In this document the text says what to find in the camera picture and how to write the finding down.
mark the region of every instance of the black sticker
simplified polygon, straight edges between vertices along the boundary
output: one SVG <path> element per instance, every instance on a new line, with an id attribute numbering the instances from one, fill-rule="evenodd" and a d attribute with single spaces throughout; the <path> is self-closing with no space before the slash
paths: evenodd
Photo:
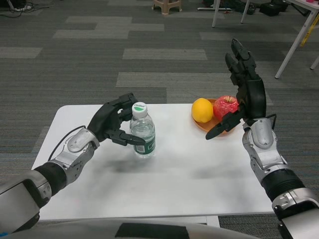
<path id="1" fill-rule="evenodd" d="M 189 239 L 186 227 L 160 224 L 123 223 L 116 238 Z"/>

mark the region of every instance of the green label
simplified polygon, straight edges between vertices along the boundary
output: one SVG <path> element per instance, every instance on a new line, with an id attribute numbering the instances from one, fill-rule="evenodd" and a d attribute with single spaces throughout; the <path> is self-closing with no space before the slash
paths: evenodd
<path id="1" fill-rule="evenodd" d="M 155 149 L 155 137 L 145 145 L 134 145 L 134 150 L 142 155 L 152 153 Z"/>
<path id="2" fill-rule="evenodd" d="M 135 109 L 136 111 L 142 111 L 142 110 L 144 110 L 143 108 L 140 108 L 140 107 L 134 107 L 134 109 Z"/>

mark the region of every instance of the wooden stool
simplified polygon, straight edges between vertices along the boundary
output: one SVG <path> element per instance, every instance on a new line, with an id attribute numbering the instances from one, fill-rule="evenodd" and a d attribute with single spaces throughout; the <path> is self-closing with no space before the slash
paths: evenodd
<path id="1" fill-rule="evenodd" d="M 181 11 L 181 0 L 176 0 L 173 1 L 172 0 L 153 0 L 153 6 L 152 9 L 154 10 L 155 6 L 159 6 L 161 8 L 161 13 L 163 15 L 168 15 L 169 14 L 169 10 L 172 7 L 179 7 L 179 11 Z"/>

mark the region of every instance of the silver robotic forearm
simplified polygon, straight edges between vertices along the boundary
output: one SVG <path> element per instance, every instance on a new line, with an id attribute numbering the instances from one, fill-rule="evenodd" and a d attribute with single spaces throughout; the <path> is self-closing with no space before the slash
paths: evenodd
<path id="1" fill-rule="evenodd" d="M 99 146 L 95 135 L 83 128 L 66 140 L 53 160 L 1 185 L 0 234 L 32 227 L 39 220 L 40 208 L 80 176 Z"/>
<path id="2" fill-rule="evenodd" d="M 244 124 L 243 144 L 251 167 L 272 201 L 286 238 L 313 239 L 319 235 L 319 199 L 294 174 L 277 151 L 277 138 L 268 118 Z"/>

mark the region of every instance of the red apple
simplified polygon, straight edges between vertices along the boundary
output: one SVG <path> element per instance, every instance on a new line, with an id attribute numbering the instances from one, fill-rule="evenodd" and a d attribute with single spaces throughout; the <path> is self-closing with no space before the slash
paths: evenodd
<path id="1" fill-rule="evenodd" d="M 232 96 L 222 96 L 219 97 L 213 106 L 214 116 L 222 121 L 225 114 L 228 112 L 234 113 L 238 108 L 238 102 L 235 97 Z"/>

